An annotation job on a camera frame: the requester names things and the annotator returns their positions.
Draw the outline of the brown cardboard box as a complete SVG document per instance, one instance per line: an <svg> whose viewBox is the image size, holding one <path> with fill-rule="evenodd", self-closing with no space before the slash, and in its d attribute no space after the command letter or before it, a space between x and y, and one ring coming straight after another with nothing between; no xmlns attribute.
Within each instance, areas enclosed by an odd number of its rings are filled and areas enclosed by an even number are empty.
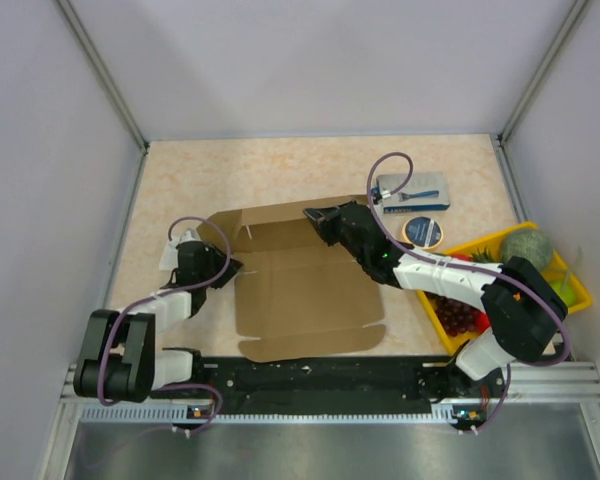
<svg viewBox="0 0 600 480"><path fill-rule="evenodd" d="M265 363L366 351L384 338L375 283L341 245L329 246L303 211L350 201L320 198L220 211L200 237L243 266L235 278L238 349Z"/></svg>

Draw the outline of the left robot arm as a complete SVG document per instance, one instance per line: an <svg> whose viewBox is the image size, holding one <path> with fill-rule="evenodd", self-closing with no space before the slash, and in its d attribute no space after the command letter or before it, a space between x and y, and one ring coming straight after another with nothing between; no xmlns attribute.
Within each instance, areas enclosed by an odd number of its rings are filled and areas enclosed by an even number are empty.
<svg viewBox="0 0 600 480"><path fill-rule="evenodd" d="M185 240L167 247L161 267L171 270L170 277L145 302L126 313L99 309L91 314L74 373L76 395L140 403L172 384L189 397L206 387L200 352L186 347L159 350L157 336L196 315L207 290L222 288L243 263L210 243Z"/></svg>

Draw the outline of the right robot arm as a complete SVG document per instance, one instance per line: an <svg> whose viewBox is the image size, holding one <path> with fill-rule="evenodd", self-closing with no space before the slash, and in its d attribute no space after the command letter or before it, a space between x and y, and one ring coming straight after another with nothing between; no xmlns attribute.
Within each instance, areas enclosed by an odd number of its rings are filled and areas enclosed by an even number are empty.
<svg viewBox="0 0 600 480"><path fill-rule="evenodd" d="M543 367L568 356L543 356L563 329L567 307L528 260L475 263L408 246L386 231L374 209L355 201L303 213L327 245L344 247L376 283L434 294L486 314L489 327L448 364L446 380L454 393L472 394L488 374L513 362Z"/></svg>

